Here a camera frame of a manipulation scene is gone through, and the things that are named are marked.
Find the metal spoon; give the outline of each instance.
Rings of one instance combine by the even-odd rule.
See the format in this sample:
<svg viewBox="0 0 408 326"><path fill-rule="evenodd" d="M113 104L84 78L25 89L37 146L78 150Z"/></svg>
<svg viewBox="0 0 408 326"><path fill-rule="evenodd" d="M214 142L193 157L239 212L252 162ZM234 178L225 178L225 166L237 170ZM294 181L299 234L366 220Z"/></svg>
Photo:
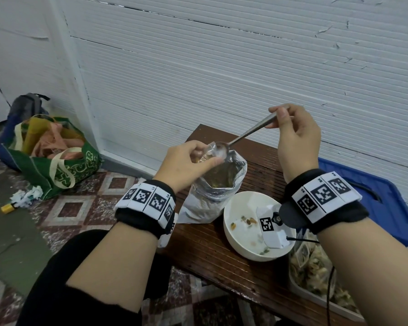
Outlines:
<svg viewBox="0 0 408 326"><path fill-rule="evenodd" d="M250 129L248 129L247 131L245 131L242 135L236 137L234 140L232 140L229 143L225 143L225 142L215 142L216 143L216 147L217 147L217 152L216 155L214 156L219 156L222 158L226 158L228 155L228 152L230 150L230 148L237 143L238 141L240 141L241 139L251 135L253 132L256 132L257 130L267 126L268 124L270 124L277 116L277 113L271 113L270 115L268 115L266 118L264 118L263 120L261 120L260 122L258 122L256 125L252 126Z"/></svg>

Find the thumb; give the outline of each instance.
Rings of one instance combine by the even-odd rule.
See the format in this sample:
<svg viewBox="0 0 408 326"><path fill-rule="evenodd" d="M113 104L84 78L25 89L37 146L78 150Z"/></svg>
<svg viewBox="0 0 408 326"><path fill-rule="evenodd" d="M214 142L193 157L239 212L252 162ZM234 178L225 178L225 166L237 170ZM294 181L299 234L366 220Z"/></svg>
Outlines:
<svg viewBox="0 0 408 326"><path fill-rule="evenodd" d="M213 157L210 158L206 161L204 161L203 163L197 163L196 164L196 168L198 171L197 176L200 177L202 175L204 175L205 173L207 173L210 169L216 167L217 165L220 165L221 163L223 163L223 158L220 157Z"/></svg>
<svg viewBox="0 0 408 326"><path fill-rule="evenodd" d="M288 111L285 107L277 108L278 127L282 136L294 133L293 123L291 122Z"/></svg>

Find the spoon handle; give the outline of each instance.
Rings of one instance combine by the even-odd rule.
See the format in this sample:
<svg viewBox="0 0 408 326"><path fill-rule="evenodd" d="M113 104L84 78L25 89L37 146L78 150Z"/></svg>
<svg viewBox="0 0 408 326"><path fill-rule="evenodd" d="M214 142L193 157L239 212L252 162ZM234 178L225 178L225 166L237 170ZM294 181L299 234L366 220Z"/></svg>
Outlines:
<svg viewBox="0 0 408 326"><path fill-rule="evenodd" d="M267 126L268 124L270 124L277 116L277 113L271 113L270 115L268 115L266 118L264 118L263 120L261 120L260 122L258 122L256 125L254 125L253 127L251 127L250 129L248 129L247 131L245 131L242 135L240 135L239 137L236 137L234 140L232 140L231 142L228 143L228 146L232 146L234 143L237 143L238 141L240 141L242 138L245 138L246 136L252 134L253 132L256 132L257 130L263 128L264 126Z"/></svg>

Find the wooden table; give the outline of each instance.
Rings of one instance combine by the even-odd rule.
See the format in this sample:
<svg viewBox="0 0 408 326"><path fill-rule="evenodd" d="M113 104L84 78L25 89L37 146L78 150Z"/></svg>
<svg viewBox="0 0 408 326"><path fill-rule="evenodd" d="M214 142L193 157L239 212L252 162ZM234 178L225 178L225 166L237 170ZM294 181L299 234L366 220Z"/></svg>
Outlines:
<svg viewBox="0 0 408 326"><path fill-rule="evenodd" d="M234 135L199 125L188 140L230 142ZM244 139L236 150L248 162L240 191L257 191L280 201L285 181L277 149ZM178 213L189 189L177 194ZM228 243L222 217L211 224L177 224L163 254L179 268L204 278L225 291L259 304L269 312L302 325L327 325L326 309L288 290L288 257L272 262L249 261ZM331 312L332 325L362 325Z"/></svg>

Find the white bowl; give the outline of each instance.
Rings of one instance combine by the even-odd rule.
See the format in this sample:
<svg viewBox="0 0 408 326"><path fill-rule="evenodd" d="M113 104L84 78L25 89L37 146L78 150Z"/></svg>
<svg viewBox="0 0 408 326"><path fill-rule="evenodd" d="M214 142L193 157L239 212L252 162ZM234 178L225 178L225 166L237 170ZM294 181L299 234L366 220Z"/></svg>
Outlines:
<svg viewBox="0 0 408 326"><path fill-rule="evenodd" d="M260 255L242 245L236 238L234 238L231 231L229 230L230 224L238 221L242 216L245 216L247 219L250 217L257 219L257 215L255 213L257 207L264 207L267 205L275 204L281 206L279 202L263 193L244 191L236 193L225 206L225 209L223 210L223 230L225 231L225 235L230 245L243 257L258 262L272 261L273 259L287 254L293 248L295 242L290 241L289 246L281 249L269 248L269 252L267 252L265 255ZM296 230L290 230L291 236L296 237Z"/></svg>

